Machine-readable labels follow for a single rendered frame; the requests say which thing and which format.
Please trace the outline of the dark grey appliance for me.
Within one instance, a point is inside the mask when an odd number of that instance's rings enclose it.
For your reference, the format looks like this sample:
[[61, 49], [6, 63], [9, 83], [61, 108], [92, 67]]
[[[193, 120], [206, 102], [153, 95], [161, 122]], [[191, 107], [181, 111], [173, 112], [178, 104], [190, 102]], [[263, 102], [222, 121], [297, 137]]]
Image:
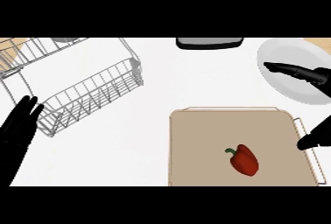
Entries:
[[176, 46], [187, 50], [215, 50], [238, 47], [244, 38], [176, 38]]

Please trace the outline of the white round plate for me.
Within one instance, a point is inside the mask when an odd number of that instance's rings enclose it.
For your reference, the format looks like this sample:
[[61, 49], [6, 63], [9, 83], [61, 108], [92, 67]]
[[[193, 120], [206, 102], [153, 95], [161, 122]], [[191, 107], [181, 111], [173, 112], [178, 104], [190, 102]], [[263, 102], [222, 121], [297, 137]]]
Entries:
[[258, 66], [265, 80], [284, 96], [311, 105], [331, 103], [331, 97], [306, 80], [271, 72], [265, 62], [286, 63], [308, 69], [318, 67], [331, 69], [331, 54], [318, 45], [302, 38], [266, 40], [258, 51]]

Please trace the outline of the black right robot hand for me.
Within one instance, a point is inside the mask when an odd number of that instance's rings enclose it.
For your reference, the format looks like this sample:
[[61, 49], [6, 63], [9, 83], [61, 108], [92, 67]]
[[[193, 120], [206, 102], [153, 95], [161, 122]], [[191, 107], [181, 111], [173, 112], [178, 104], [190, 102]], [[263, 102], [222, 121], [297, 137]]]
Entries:
[[[283, 73], [299, 80], [305, 80], [331, 98], [331, 69], [318, 67], [309, 69], [286, 63], [265, 62], [265, 67], [272, 73]], [[297, 149], [305, 151], [314, 147], [331, 146], [331, 115], [315, 126], [311, 133], [297, 141]]]

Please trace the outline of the red bell pepper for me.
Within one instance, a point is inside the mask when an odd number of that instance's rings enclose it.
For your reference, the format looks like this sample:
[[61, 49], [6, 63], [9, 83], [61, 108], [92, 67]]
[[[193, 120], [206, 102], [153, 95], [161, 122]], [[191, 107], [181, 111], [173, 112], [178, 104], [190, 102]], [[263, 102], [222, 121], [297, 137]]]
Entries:
[[249, 147], [244, 144], [240, 144], [237, 149], [228, 148], [225, 152], [232, 153], [232, 168], [243, 175], [252, 177], [259, 171], [259, 161]]

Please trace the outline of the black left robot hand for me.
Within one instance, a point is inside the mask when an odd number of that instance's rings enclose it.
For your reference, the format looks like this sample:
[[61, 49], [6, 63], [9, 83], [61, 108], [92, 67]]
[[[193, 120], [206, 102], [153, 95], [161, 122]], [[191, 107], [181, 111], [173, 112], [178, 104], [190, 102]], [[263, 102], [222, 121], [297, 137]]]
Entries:
[[45, 105], [37, 104], [37, 97], [27, 95], [0, 126], [0, 187], [9, 187], [14, 182], [37, 133], [37, 118], [43, 108]]

